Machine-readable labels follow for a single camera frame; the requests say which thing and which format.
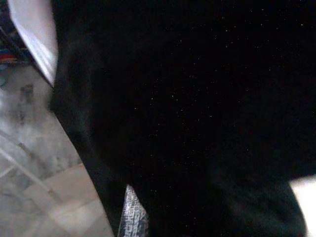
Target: dark cloth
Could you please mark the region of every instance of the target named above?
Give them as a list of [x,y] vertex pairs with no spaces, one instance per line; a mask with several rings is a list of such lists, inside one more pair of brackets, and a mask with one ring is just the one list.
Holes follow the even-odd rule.
[[130,184],[151,236],[304,235],[315,4],[53,1],[51,108],[110,216]]

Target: tiled floor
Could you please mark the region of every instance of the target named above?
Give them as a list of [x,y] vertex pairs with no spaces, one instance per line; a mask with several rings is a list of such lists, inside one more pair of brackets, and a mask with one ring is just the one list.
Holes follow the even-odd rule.
[[[8,79],[0,88],[0,130],[31,154],[2,136],[0,147],[54,190],[49,195],[16,168],[0,178],[0,237],[111,237],[78,154],[47,110],[51,88],[32,67],[15,67],[0,75]],[[9,166],[0,157],[0,173]]]
[[82,164],[45,180],[45,183],[52,188],[52,194],[38,185],[30,186],[24,193],[70,236],[113,235],[102,204]]

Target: white chair leg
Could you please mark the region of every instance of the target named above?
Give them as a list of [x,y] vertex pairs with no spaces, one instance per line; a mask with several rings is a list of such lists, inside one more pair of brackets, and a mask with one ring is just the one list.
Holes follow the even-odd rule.
[[33,182],[44,188],[47,192],[51,192],[51,188],[49,188],[46,184],[44,184],[38,177],[20,165],[11,155],[5,152],[2,148],[0,148],[0,155],[3,156],[7,161],[13,164],[16,168],[21,170],[26,176],[28,176]]

